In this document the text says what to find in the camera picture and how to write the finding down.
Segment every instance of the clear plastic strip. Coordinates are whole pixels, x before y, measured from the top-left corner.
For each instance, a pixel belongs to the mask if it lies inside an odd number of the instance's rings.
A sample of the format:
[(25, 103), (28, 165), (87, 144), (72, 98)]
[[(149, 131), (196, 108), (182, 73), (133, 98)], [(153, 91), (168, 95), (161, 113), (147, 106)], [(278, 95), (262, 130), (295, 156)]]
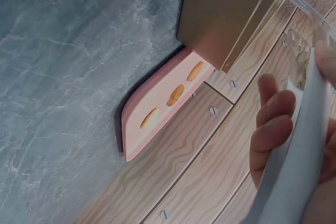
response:
[(331, 39), (336, 42), (336, 31), (335, 29), (325, 20), (325, 18), (316, 11), (311, 5), (309, 5), (305, 0), (289, 0), (296, 6), (298, 6), (308, 17), (318, 19), (319, 22), (323, 22), (329, 26), (331, 30)]

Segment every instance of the floor plank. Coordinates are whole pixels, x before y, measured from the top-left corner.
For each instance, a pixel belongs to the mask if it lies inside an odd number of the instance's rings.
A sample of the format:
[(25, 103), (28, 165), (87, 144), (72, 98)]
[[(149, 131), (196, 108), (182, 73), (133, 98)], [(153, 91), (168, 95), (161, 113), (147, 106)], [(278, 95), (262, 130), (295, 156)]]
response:
[[(321, 15), (326, 17), (330, 11), (335, 7), (336, 0), (306, 0), (314, 9), (316, 9)], [(288, 29), (294, 29), (301, 37), (305, 38), (309, 42), (312, 41), (313, 23), (301, 10), (296, 10), (292, 20), (286, 27), (285, 33)]]
[[(217, 115), (209, 109), (215, 106)], [(205, 83), (148, 146), (127, 163), (76, 224), (135, 224), (148, 214), (232, 105)]]
[(230, 71), (214, 72), (206, 82), (232, 103), (236, 103), (287, 26), (294, 11), (295, 7), (289, 1), (285, 1)]
[(257, 189), (248, 174), (241, 187), (214, 224), (239, 224), (247, 215)]
[[(283, 40), (282, 36), (218, 131), (145, 224), (212, 223), (228, 203), (249, 172), (250, 136), (260, 108), (257, 79), (267, 72), (275, 74), (281, 87), (287, 83), (290, 54)], [(162, 210), (169, 220), (161, 219)]]
[(334, 7), (331, 12), (327, 15), (326, 20), (332, 25), (334, 28), (336, 27), (336, 7)]

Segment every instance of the tan box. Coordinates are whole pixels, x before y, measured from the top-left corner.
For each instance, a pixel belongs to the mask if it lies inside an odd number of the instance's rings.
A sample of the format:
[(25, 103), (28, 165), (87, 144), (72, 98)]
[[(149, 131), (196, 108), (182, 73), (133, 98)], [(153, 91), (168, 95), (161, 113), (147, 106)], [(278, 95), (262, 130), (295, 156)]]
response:
[(227, 72), (284, 0), (183, 0), (177, 39)]

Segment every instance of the screw head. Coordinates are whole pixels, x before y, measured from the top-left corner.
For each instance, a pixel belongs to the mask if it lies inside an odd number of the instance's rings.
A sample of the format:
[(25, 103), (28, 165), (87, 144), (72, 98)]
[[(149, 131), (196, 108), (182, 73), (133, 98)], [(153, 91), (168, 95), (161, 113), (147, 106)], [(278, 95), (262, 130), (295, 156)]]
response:
[(217, 114), (218, 114), (218, 108), (216, 108), (216, 107), (211, 107), (211, 108), (210, 108), (210, 113), (211, 113), (211, 115), (217, 115)]
[(238, 87), (238, 84), (237, 84), (236, 81), (230, 81), (230, 85), (231, 85), (231, 87), (233, 87), (233, 88)]
[(169, 218), (169, 215), (168, 215), (167, 211), (161, 211), (160, 216), (164, 220), (168, 220), (168, 218)]

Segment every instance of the wooden floor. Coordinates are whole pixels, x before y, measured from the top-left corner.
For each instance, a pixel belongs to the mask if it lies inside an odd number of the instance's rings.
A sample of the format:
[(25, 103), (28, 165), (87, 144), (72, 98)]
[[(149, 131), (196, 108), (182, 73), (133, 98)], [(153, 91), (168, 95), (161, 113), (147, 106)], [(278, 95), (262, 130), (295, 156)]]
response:
[[(336, 26), (336, 0), (307, 1)], [(285, 1), (243, 60), (228, 74), (214, 72), (76, 224), (239, 223), (256, 193), (248, 152), (259, 110), (257, 80), (272, 73), (285, 87), (289, 28), (310, 39), (310, 19)]]

